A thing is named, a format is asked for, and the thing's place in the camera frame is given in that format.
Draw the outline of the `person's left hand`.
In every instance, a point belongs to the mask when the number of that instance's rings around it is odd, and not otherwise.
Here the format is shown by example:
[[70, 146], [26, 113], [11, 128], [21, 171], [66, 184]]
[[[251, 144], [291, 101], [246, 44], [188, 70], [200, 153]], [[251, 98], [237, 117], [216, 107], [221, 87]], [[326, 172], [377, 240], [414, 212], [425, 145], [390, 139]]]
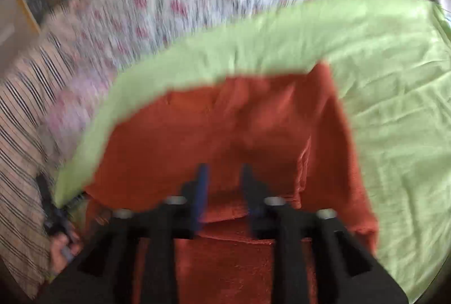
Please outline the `person's left hand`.
[[54, 276], [59, 275], [70, 263], [64, 251], [75, 257], [83, 249], [83, 239], [72, 223], [69, 224], [69, 235], [59, 232], [50, 239], [50, 271]]

